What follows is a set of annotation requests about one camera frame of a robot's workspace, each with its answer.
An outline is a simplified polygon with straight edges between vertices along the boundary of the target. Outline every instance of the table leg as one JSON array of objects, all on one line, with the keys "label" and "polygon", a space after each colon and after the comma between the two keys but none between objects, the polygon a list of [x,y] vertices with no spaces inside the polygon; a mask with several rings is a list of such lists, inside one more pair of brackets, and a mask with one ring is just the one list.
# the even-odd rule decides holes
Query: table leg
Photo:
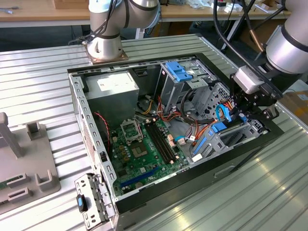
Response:
[{"label": "table leg", "polygon": [[[230,38],[231,38],[232,35],[234,34],[234,32],[235,32],[235,30],[236,30],[238,24],[240,23],[240,21],[241,21],[241,20],[239,19],[239,20],[236,20],[236,21],[234,22],[234,24],[233,24],[233,26],[232,26],[232,28],[231,28],[231,31],[230,31],[230,33],[228,34],[228,37],[227,37],[227,40],[228,40],[228,41],[230,40]],[[226,47],[227,47],[227,45],[224,43],[221,49],[224,50]]]},{"label": "table leg", "polygon": [[137,28],[136,29],[136,37],[135,37],[135,39],[142,39],[143,35],[144,35],[144,29]]}]

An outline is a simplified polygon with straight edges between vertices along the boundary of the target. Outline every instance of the aluminum extrusion table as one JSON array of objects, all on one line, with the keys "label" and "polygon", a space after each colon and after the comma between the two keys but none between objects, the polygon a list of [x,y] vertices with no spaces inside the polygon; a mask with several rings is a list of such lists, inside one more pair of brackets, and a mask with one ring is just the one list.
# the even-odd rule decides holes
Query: aluminum extrusion table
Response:
[{"label": "aluminum extrusion table", "polygon": [[[204,38],[170,36],[123,42],[131,60],[203,52],[226,75],[237,67]],[[45,124],[60,191],[0,215],[1,230],[85,231],[74,180],[90,162],[73,113],[66,70],[89,65],[82,46],[0,53],[0,111],[17,129]],[[132,230],[303,230],[308,218],[308,135],[282,113],[285,131],[235,173]]]}]

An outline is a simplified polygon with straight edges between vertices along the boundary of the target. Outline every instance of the blue clip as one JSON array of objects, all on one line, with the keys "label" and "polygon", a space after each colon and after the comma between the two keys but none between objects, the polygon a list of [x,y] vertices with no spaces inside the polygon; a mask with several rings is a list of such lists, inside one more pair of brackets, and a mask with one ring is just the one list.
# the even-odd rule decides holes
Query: blue clip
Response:
[{"label": "blue clip", "polygon": [[224,130],[224,129],[226,129],[226,128],[227,128],[226,125],[224,125],[222,122],[220,122],[220,123],[215,123],[215,124],[212,125],[212,130],[213,130],[215,133],[220,132],[220,131],[222,131],[222,130]]},{"label": "blue clip", "polygon": [[241,118],[241,120],[242,120],[244,123],[246,123],[246,121],[247,121],[246,116],[243,116],[243,117],[240,116],[240,118]]},{"label": "blue clip", "polygon": [[217,115],[217,119],[220,121],[220,116],[219,116],[219,108],[222,109],[222,112],[224,113],[225,117],[227,118],[227,120],[229,122],[232,121],[230,114],[229,114],[229,109],[224,106],[223,104],[218,104],[218,106],[216,107],[216,115]]},{"label": "blue clip", "polygon": [[178,82],[183,82],[193,78],[192,76],[187,74],[184,67],[182,67],[178,62],[168,62],[166,63],[166,66]]}]

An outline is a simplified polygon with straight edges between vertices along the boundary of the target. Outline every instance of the red cable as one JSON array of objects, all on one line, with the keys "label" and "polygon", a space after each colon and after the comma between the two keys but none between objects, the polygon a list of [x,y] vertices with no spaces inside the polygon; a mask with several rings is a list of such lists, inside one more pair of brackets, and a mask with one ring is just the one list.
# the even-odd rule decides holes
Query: red cable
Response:
[{"label": "red cable", "polygon": [[108,127],[108,123],[107,121],[101,116],[101,114],[97,113],[97,112],[94,112],[95,115],[99,116],[99,118],[101,118],[104,123],[105,123],[105,126],[106,126],[106,129],[107,129],[107,134],[108,134],[108,153],[109,153],[109,147],[110,147],[110,141],[109,141],[109,127]]}]

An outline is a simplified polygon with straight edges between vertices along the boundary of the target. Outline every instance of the floor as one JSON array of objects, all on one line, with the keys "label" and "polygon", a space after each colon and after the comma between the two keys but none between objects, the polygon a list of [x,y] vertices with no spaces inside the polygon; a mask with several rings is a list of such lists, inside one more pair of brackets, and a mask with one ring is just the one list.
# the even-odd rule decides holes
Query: floor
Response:
[{"label": "floor", "polygon": [[[213,22],[203,22],[197,28],[189,30],[190,34],[201,33],[212,44],[216,44],[218,35],[213,27]],[[0,28],[0,51],[17,51],[26,49],[66,46],[74,38],[82,36],[81,26],[48,26],[48,27],[20,27]],[[122,39],[134,39],[135,29],[121,30]],[[244,54],[245,57],[254,60],[257,53],[241,41],[234,41],[234,46]],[[226,55],[238,66],[243,62],[230,50]]]}]

